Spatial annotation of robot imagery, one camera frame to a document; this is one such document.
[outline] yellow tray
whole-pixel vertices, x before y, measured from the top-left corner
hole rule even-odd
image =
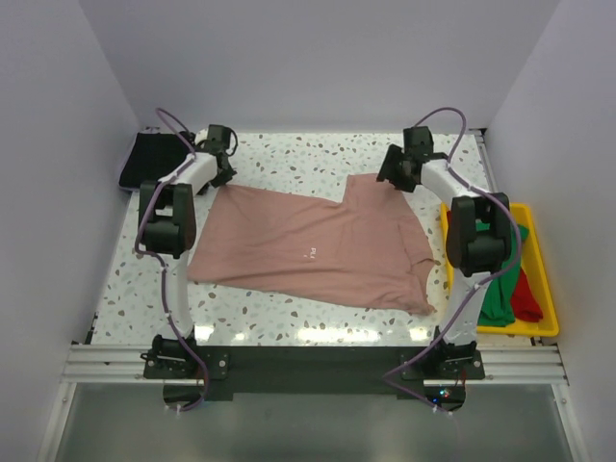
[[[535,227],[532,222],[530,209],[525,204],[511,204],[511,213],[519,224],[528,228],[528,237],[522,249],[522,268],[528,278],[528,285],[535,300],[539,303],[543,312],[543,319],[539,322],[526,322],[515,320],[514,323],[506,327],[493,327],[481,325],[477,332],[484,334],[507,334],[507,335],[526,335],[528,337],[554,337],[558,334],[558,319],[554,311],[552,294],[548,285],[548,277],[543,266]],[[441,225],[443,226],[443,242],[447,239],[449,222],[447,221],[448,208],[441,204]],[[453,287],[453,267],[447,261],[447,278],[449,280],[449,290]]]

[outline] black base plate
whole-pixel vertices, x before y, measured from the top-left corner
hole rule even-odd
[[[197,346],[195,352],[208,367],[208,400],[231,400],[236,393],[307,395],[398,395],[410,398],[387,385],[382,376],[414,357],[422,347],[393,346]],[[481,355],[465,366],[467,379],[485,377]],[[425,373],[422,365],[398,376],[404,387],[425,396],[425,379],[456,379],[450,372]],[[145,378],[201,378],[170,371],[161,361],[147,365]],[[186,389],[172,386],[168,389]]]

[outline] glass panel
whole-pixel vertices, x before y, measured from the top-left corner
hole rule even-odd
[[[571,461],[550,386],[469,387],[453,419],[394,397],[237,395],[177,416],[161,385],[81,385],[59,461]]]

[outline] black cloth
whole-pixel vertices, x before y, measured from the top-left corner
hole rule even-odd
[[[192,140],[194,134],[181,132]],[[175,135],[139,133],[130,157],[119,177],[121,188],[137,190],[146,180],[158,180],[176,169],[189,153],[189,148]]]

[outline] red cloth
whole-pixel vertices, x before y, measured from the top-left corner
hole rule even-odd
[[[518,284],[511,296],[511,307],[513,308],[514,316],[518,320],[539,322],[543,319],[541,307],[537,300],[535,300],[535,297],[532,296],[530,286],[528,285],[528,278],[523,269],[520,269]]]

